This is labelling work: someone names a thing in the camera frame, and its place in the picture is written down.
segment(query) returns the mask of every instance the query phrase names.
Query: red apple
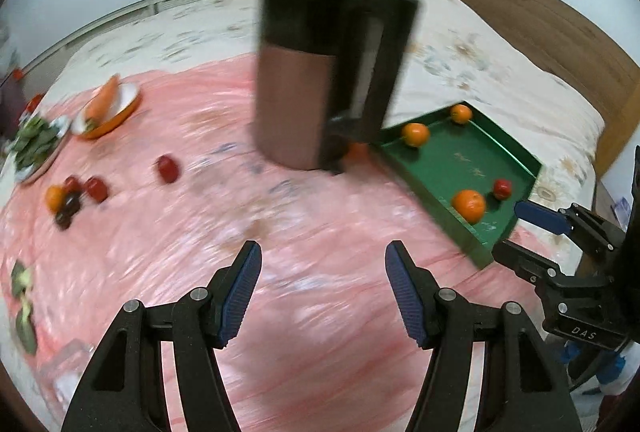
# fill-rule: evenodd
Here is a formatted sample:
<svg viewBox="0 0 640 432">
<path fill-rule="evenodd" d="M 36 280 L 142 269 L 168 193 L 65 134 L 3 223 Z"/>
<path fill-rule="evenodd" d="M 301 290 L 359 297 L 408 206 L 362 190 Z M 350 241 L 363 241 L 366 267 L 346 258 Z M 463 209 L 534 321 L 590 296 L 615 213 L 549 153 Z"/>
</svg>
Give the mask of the red apple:
<svg viewBox="0 0 640 432">
<path fill-rule="evenodd" d="M 80 184 L 80 179 L 78 179 L 76 176 L 68 176 L 65 179 L 62 188 L 66 193 L 82 192 L 82 184 Z"/>
<path fill-rule="evenodd" d="M 109 189 L 100 177 L 89 177 L 84 184 L 84 191 L 98 204 L 109 196 Z"/>
<path fill-rule="evenodd" d="M 504 201 L 511 197 L 511 181 L 507 179 L 496 179 L 494 182 L 494 197 L 498 201 Z"/>
<path fill-rule="evenodd" d="M 180 166 L 171 156 L 160 156 L 156 161 L 158 174 L 165 183 L 173 183 L 180 177 Z"/>
</svg>

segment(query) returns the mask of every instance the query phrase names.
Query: plastic bag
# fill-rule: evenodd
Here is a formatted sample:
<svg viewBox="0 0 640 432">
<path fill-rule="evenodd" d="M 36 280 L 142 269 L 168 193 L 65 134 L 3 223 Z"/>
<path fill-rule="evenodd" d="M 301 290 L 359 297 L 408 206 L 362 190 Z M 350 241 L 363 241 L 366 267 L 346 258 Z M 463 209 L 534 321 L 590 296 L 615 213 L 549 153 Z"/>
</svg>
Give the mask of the plastic bag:
<svg viewBox="0 0 640 432">
<path fill-rule="evenodd" d="M 53 417 L 62 423 L 93 348 L 72 340 L 37 372 L 40 391 Z"/>
<path fill-rule="evenodd" d="M 238 338 L 216 353 L 242 430 L 382 430 L 407 419 L 429 358 L 407 337 L 386 279 L 391 240 L 471 301 L 516 299 L 529 311 L 539 302 L 499 265 L 478 272 L 366 153 L 349 155 L 339 176 L 265 161 L 251 136 L 253 65 L 244 56 L 128 78 L 142 86 L 138 111 L 95 142 L 70 141 L 42 179 L 14 193 L 0 227 L 1 281 L 17 257 L 34 270 L 42 346 L 32 364 L 41 368 L 69 341 L 95 347 L 128 299 L 176 301 L 257 240 L 254 297 Z M 89 97 L 50 114 L 74 113 Z M 183 168 L 171 185 L 154 169 L 166 153 Z M 102 176 L 111 196 L 83 200 L 62 232 L 42 199 L 70 174 Z M 543 251 L 524 230 L 514 238 Z M 185 431 L 164 349 L 172 430 Z"/>
</svg>

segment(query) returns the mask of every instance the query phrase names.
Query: orange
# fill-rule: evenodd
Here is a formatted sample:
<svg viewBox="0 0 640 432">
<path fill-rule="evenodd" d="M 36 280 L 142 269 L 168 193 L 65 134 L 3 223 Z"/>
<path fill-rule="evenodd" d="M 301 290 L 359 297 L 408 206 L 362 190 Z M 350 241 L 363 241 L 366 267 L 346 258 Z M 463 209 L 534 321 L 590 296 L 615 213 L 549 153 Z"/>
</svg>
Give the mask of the orange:
<svg viewBox="0 0 640 432">
<path fill-rule="evenodd" d="M 51 213 L 57 213 L 65 201 L 65 190 L 57 185 L 50 186 L 44 194 L 44 202 Z"/>
<path fill-rule="evenodd" d="M 353 159 L 356 161 L 365 160 L 369 154 L 369 145 L 366 143 L 349 143 L 349 151 L 345 158 Z"/>
<path fill-rule="evenodd" d="M 484 197 L 476 190 L 460 190 L 451 200 L 451 206 L 469 224 L 480 222 L 486 210 Z"/>
<path fill-rule="evenodd" d="M 458 123 L 458 125 L 469 123 L 473 116 L 474 114 L 471 112 L 471 109 L 466 105 L 459 103 L 451 107 L 451 119 L 454 123 Z"/>
<path fill-rule="evenodd" d="M 421 147 L 429 140 L 430 136 L 431 132 L 422 123 L 407 123 L 402 127 L 402 139 L 410 147 Z"/>
</svg>

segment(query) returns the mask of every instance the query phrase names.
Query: screw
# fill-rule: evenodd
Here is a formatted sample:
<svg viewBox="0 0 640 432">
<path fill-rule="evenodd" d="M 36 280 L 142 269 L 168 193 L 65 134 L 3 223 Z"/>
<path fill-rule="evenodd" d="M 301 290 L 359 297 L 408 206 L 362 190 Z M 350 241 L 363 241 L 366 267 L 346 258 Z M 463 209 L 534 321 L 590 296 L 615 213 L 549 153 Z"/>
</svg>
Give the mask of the screw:
<svg viewBox="0 0 640 432">
<path fill-rule="evenodd" d="M 450 302 L 456 297 L 456 292 L 452 289 L 449 289 L 448 287 L 444 287 L 440 291 L 438 291 L 438 296 L 443 300 Z"/>
<path fill-rule="evenodd" d="M 191 291 L 189 296 L 192 300 L 198 301 L 204 300 L 208 294 L 209 292 L 204 287 L 196 287 L 193 291 Z"/>
<path fill-rule="evenodd" d="M 522 313 L 522 307 L 520 307 L 520 305 L 516 304 L 515 302 L 507 302 L 505 309 L 507 309 L 507 312 L 511 313 L 512 315 L 519 315 L 520 313 Z"/>
<path fill-rule="evenodd" d="M 139 307 L 140 307 L 140 302 L 138 302 L 137 300 L 129 300 L 124 303 L 124 306 L 122 306 L 122 309 L 124 309 L 127 313 L 132 313 L 133 311 L 136 311 Z"/>
</svg>

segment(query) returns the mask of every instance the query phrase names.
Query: orange plate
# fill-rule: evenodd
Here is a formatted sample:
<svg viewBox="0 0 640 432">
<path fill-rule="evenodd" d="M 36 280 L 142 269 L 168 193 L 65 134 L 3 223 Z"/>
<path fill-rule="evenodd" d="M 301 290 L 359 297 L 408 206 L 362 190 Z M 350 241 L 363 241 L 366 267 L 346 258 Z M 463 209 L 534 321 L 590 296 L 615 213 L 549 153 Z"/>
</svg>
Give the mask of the orange plate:
<svg viewBox="0 0 640 432">
<path fill-rule="evenodd" d="M 94 128 L 91 132 L 83 132 L 78 134 L 77 137 L 80 139 L 98 139 L 98 137 L 102 137 L 105 134 L 108 134 L 113 129 L 122 125 L 125 120 L 136 111 L 138 105 L 140 105 L 140 101 L 142 101 L 142 91 L 138 92 L 138 95 L 133 98 L 131 103 L 129 103 L 124 109 L 118 112 L 115 116 L 113 116 L 110 120 L 102 125 Z"/>
</svg>

